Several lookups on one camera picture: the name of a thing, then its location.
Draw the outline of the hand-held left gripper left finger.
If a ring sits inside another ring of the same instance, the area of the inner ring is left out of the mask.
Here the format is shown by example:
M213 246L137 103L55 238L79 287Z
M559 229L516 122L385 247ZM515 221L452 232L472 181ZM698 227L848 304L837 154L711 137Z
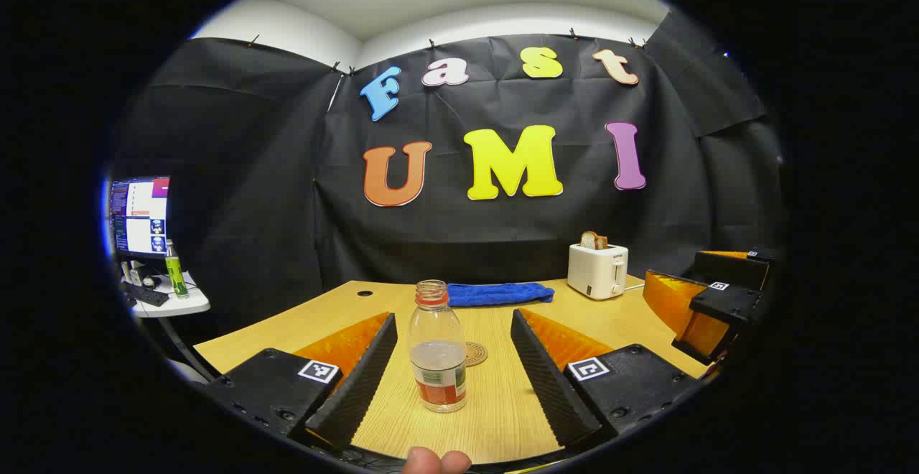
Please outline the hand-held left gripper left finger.
M397 340L394 314L380 313L296 353L260 350L205 394L269 434L341 450L363 422Z

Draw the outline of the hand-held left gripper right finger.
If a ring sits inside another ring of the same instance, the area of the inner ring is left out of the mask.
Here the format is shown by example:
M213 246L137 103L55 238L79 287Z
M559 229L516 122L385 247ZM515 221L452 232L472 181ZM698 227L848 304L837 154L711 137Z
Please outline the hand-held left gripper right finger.
M525 308L514 310L510 336L564 449L635 434L703 386L641 344L611 349Z

